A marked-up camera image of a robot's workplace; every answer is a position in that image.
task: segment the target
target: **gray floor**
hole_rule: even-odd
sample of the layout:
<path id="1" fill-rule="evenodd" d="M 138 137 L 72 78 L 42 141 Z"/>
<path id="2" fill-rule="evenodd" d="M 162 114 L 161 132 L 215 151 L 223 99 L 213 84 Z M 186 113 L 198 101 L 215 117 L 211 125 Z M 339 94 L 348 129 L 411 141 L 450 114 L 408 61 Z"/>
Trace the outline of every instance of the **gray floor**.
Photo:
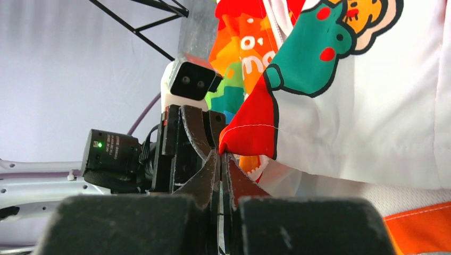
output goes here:
<path id="1" fill-rule="evenodd" d="M 216 2 L 211 0 L 184 0 L 189 17 L 182 20 L 179 52 L 208 59 L 216 39 L 218 20 L 214 16 Z"/>

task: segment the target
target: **orange strip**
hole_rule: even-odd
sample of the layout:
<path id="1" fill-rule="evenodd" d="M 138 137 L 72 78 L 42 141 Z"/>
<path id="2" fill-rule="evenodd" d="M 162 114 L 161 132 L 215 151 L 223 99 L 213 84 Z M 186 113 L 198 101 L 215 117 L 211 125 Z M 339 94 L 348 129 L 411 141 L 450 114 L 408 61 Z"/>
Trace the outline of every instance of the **orange strip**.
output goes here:
<path id="1" fill-rule="evenodd" d="M 391 215 L 385 222 L 403 254 L 451 252 L 451 202 Z"/>

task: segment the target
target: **zipper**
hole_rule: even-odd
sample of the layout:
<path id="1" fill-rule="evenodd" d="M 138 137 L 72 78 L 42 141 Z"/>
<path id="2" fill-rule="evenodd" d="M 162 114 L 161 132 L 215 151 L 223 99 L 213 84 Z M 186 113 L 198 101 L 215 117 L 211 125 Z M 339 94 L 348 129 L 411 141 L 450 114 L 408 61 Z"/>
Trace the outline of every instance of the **zipper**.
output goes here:
<path id="1" fill-rule="evenodd" d="M 268 16 L 271 30 L 280 49 L 293 30 L 286 0 L 262 0 Z"/>

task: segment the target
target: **white wall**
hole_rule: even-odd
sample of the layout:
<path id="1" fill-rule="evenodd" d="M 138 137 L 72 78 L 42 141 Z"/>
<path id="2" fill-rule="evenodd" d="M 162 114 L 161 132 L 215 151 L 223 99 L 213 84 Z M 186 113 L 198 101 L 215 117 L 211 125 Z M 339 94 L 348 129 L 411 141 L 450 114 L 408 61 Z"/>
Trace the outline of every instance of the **white wall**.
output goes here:
<path id="1" fill-rule="evenodd" d="M 139 27 L 170 13 L 101 0 Z M 177 55 L 181 19 L 144 34 Z M 0 0 L 0 158 L 78 161 L 89 129 L 126 133 L 168 60 L 89 0 Z M 160 104 L 134 136 L 158 123 Z"/>

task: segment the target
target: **red circle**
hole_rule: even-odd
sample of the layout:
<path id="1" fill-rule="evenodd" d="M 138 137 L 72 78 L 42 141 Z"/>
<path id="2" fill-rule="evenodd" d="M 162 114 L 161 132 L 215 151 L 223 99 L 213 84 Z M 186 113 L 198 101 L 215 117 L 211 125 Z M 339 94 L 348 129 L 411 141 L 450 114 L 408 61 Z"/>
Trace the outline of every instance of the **red circle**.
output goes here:
<path id="1" fill-rule="evenodd" d="M 320 59 L 327 62 L 331 61 L 335 57 L 335 50 L 332 48 L 326 48 L 320 55 Z"/>
<path id="2" fill-rule="evenodd" d="M 325 20 L 330 15 L 330 8 L 329 7 L 323 7 L 318 14 L 316 15 L 316 18 L 319 20 Z"/>

